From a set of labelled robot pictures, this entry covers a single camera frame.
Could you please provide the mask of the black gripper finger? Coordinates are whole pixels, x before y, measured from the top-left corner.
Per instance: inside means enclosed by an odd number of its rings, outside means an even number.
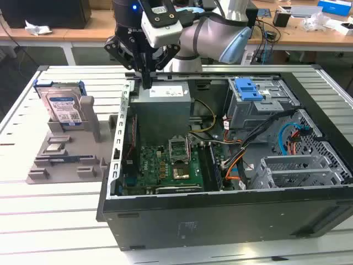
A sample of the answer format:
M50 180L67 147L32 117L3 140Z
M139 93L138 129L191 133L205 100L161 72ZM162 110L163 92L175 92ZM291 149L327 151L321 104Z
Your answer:
M141 79L142 87L147 89L146 65L143 53L133 36L119 39L117 35L107 39L104 49L126 69L134 70Z
M162 70L180 51L180 45L169 44L160 48L147 50L147 89L152 87L153 78L157 70Z

